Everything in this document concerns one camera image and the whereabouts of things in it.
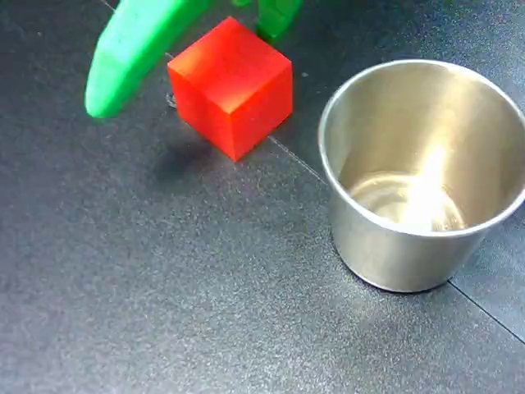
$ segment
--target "stainless steel cup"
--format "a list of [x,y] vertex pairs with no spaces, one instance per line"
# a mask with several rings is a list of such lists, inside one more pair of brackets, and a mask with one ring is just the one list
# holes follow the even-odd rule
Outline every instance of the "stainless steel cup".
[[348,267],[374,286],[449,279],[525,199],[525,118],[461,66],[407,60],[357,74],[326,105],[322,163]]

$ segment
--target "red block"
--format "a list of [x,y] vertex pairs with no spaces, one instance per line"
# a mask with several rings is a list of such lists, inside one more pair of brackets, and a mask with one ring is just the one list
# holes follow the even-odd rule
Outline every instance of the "red block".
[[292,112],[292,65],[229,17],[168,63],[182,119],[237,161]]

